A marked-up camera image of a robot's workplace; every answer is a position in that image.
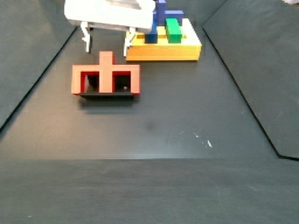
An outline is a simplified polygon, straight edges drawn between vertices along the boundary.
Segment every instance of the white object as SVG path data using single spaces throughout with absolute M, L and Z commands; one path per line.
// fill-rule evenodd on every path
M 64 15 L 73 25 L 79 25 L 84 33 L 89 51 L 91 28 L 129 31 L 125 49 L 132 45 L 136 32 L 148 33 L 154 22 L 154 0 L 65 0 Z
M 283 0 L 288 4 L 299 4 L 299 0 Z

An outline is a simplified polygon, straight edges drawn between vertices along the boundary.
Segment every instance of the dark gray floor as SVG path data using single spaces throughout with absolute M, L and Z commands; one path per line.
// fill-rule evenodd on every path
M 271 145 L 230 73 L 203 38 L 199 62 L 143 62 L 138 101 L 85 103 L 71 95 L 71 65 L 121 57 L 123 35 L 76 31 L 1 134 L 1 159 L 272 158 Z
M 279 159 L 0 162 L 0 222 L 296 223 L 298 172 Z
M 73 31 L 63 0 L 0 0 L 0 129 Z
M 204 30 L 282 156 L 299 158 L 299 9 L 228 0 Z
M 71 65 L 99 59 L 83 53 L 80 32 L 72 36 L 1 132 L 0 223 L 299 220 L 299 165 L 276 158 L 202 31 L 223 1 L 176 3 L 198 18 L 200 61 L 143 62 L 131 105 L 71 95 Z M 125 63 L 121 35 L 95 31 L 95 39 Z

